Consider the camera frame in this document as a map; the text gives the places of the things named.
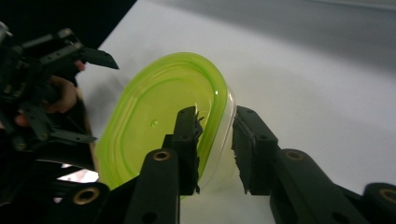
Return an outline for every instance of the clear plastic container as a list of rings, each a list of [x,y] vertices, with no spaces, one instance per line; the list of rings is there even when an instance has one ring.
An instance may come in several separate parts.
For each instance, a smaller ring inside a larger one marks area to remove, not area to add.
[[[150,64],[124,89],[95,149],[100,181],[114,189],[138,176],[146,155],[173,133],[177,112],[192,105],[205,117],[198,185],[209,184],[222,162],[234,164],[222,161],[223,150],[231,147],[233,94],[213,63],[182,52]]]

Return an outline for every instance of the white table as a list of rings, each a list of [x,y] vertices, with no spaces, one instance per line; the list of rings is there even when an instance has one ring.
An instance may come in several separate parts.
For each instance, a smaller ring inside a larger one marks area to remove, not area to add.
[[[164,55],[189,51],[223,74],[282,148],[308,153],[336,184],[396,184],[396,12],[314,1],[141,0],[101,49],[120,71],[78,76],[100,137],[123,87]],[[183,200],[182,223],[274,223],[268,197],[223,188]]]

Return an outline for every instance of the human hand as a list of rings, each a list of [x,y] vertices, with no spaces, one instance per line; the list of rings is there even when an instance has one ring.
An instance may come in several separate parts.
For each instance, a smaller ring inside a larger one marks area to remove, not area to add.
[[[76,67],[79,71],[85,70],[85,65],[81,61],[76,62]],[[78,100],[77,88],[75,87],[75,85],[62,77],[56,76],[52,76],[49,80],[49,83],[59,90],[61,94],[61,99],[54,102],[53,104],[48,104],[44,102],[44,110],[49,114],[53,114],[57,112],[65,113],[69,109],[73,108]],[[30,126],[29,120],[23,115],[22,111],[17,117],[15,117],[15,123],[17,123],[17,125],[21,127]]]

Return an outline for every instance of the dark background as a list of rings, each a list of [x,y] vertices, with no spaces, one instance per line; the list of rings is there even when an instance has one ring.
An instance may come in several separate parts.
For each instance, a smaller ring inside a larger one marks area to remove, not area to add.
[[[97,49],[136,0],[0,0],[0,21],[22,43],[70,28]]]

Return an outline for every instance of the green lid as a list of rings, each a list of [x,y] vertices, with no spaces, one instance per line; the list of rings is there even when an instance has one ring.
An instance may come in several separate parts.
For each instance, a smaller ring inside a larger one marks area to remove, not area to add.
[[[227,103],[216,66],[194,53],[175,53],[150,64],[126,86],[95,155],[101,182],[114,189],[139,175],[146,155],[161,148],[177,112],[195,105],[204,132],[198,143],[202,175]]]

